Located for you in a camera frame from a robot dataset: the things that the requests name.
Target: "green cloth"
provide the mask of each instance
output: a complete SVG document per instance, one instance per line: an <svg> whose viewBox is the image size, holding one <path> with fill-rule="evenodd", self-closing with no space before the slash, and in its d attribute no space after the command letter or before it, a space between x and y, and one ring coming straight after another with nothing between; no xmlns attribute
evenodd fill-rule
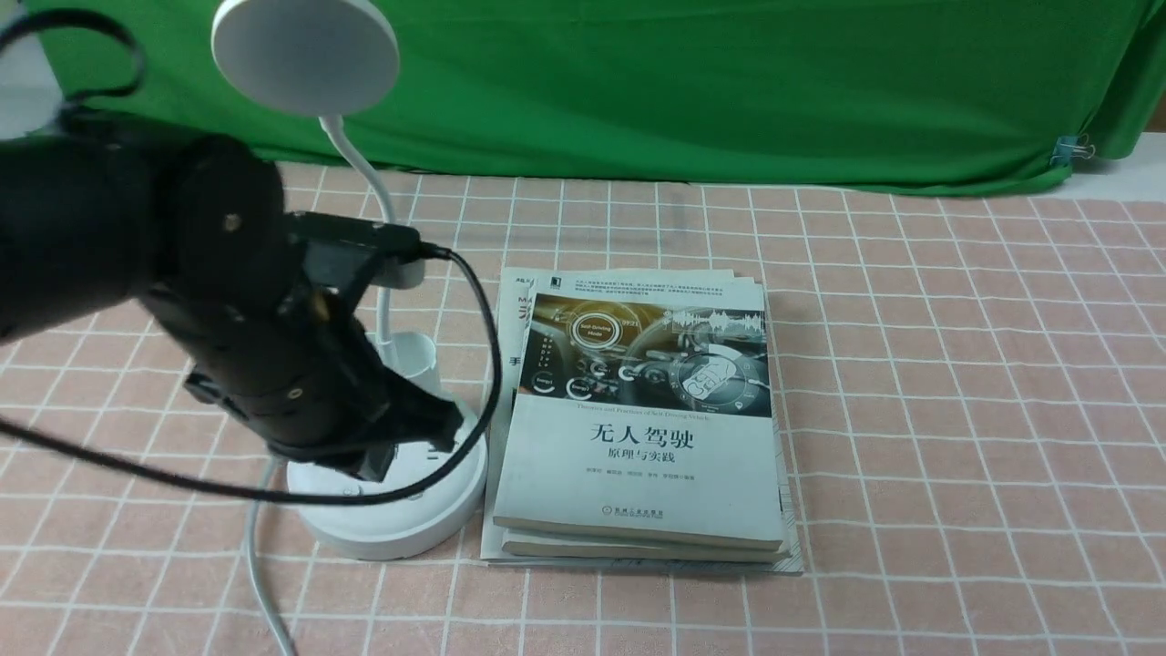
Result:
<svg viewBox="0 0 1166 656"><path fill-rule="evenodd" d="M1123 156L1166 86L1164 0L374 0L396 90L349 117L373 162L452 174L1037 192L1061 136ZM100 9L146 47L118 106L336 161L314 120L215 69L213 0L28 0ZM125 79L94 35L45 36L66 90Z"/></svg>

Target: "lamp base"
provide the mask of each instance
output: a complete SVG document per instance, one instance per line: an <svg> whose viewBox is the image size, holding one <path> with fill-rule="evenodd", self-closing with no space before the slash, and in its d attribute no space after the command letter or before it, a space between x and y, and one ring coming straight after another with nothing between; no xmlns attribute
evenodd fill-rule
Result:
<svg viewBox="0 0 1166 656"><path fill-rule="evenodd" d="M458 402L465 421L457 435L461 446L477 423ZM288 492L304 494L370 495L392 492L428 477L449 459L428 444L402 445L381 484L345 477L332 470L289 463ZM298 507L300 519L319 544L353 560L396 560L417 556L450 537L473 516L486 486L486 440L483 437L462 464L428 491L381 506L338 508Z"/></svg>

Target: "book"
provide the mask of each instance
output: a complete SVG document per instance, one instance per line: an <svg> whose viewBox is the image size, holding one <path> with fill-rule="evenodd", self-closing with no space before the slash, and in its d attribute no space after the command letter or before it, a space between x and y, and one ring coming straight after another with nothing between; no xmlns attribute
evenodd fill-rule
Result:
<svg viewBox="0 0 1166 656"><path fill-rule="evenodd" d="M534 291L494 523L779 551L764 289L564 273Z"/></svg>
<svg viewBox="0 0 1166 656"><path fill-rule="evenodd" d="M669 560L723 560L726 563L773 563L787 556L784 550L729 549L690 544L652 543L543 534L506 529L503 549L532 558L663 558Z"/></svg>
<svg viewBox="0 0 1166 656"><path fill-rule="evenodd" d="M607 269L590 271L597 277L612 280L716 280L735 278L732 270L660 270L660 269ZM796 521L793 512L793 495L787 484L786 463L781 454L782 442L777 440L779 456L777 465L780 472L784 521L787 531L785 548L779 559L771 563L725 562L721 559L690 560L674 559L672 553L658 543L639 545L635 556L619 550L590 549L592 545L610 544L611 541L592 541L586 536L555 536L554 539L570 543L582 549L581 552L593 553L591 557L550 557L526 556L506 551L507 534L512 538L521 531L498 527L494 519L494 506L498 495L498 481L506 454L510 432L511 411L517 396L518 380L521 373L522 347L526 325L529 318L532 285L548 283L559 274L549 269L506 267L501 274L497 303L498 330L503 352L503 395L498 410L487 435L490 468L486 481L485 505L482 517L482 546L479 558L490 566L500 567L556 567L588 569L604 571L637 572L674 572L684 574L711 576L753 576L778 574L800 576L803 570L801 545L798 539ZM752 282L751 278L742 278Z"/></svg>

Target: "white desk lamp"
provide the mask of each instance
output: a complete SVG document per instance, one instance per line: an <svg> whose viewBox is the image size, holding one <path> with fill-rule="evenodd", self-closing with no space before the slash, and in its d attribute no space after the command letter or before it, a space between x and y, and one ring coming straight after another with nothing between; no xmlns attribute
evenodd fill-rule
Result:
<svg viewBox="0 0 1166 656"><path fill-rule="evenodd" d="M255 103L319 119L332 144L360 171L395 221L388 190L344 134L343 117L379 103L396 84L400 52L393 28L368 0L226 0L211 34L215 63L223 76ZM424 266L409 267L394 288L421 283ZM436 347L428 336L388 330L388 292L378 296L377 343L386 366L430 394L441 390ZM476 418L466 418L458 444ZM382 484L368 484L331 470L289 464L288 489L312 494L375 494L416 482L440 467L447 454L426 443L405 445ZM486 449L482 440L465 463L423 494L396 503L360 507L305 507L301 519L322 544L363 560L407 558L454 535L473 514L485 487Z"/></svg>

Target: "black cable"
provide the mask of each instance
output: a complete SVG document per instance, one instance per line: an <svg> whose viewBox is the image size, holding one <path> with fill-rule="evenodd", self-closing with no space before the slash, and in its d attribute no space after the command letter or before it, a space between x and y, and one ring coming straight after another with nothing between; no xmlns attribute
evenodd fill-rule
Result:
<svg viewBox="0 0 1166 656"><path fill-rule="evenodd" d="M28 14L15 20L12 24L0 31L0 55L16 41L63 27L86 29L117 40L129 50L129 57L134 65L134 77L121 86L110 89L83 89L70 93L65 98L65 107L76 107L93 98L125 98L132 96L141 89L146 78L146 52L141 44L126 26L118 21L89 9L48 9Z"/></svg>
<svg viewBox="0 0 1166 656"><path fill-rule="evenodd" d="M478 280L478 275L473 271L473 267L470 266L470 262L465 261L465 259L456 252L433 244L423 244L423 247L426 249L427 258L444 259L456 263L457 267L462 269L462 274L465 275L465 280L470 283L470 287L473 289L473 295L477 297L478 305L482 308L482 317L486 323L486 339L490 343L491 382L490 395L486 397L486 405L482 411L482 416L478 417L478 423L470 430L470 435L465 439L465 443L463 443L462 446L454 452L454 456L438 467L436 472L410 486L368 496L295 494L279 491L267 491L194 479L190 477L183 477L182 474L174 474L163 470L148 467L146 465L139 465L138 463L133 463L117 456L93 451L68 440L54 438L35 429L14 424L2 417L0 417L0 433L12 436L42 449L55 451L62 456L76 458L83 463L98 465L124 474L140 477L156 484L217 496L294 506L377 506L380 503L400 501L415 494L420 494L433 487L437 484L437 481L448 477L450 472L461 465L462 461L470 454L470 451L478 444L482 436L485 435L486 428L490 425L490 419L498 409L498 401L501 396L503 389L503 354L501 346L498 343L498 327L494 325L494 316L490 310L490 298L486 297L486 290L482 287L482 281Z"/></svg>

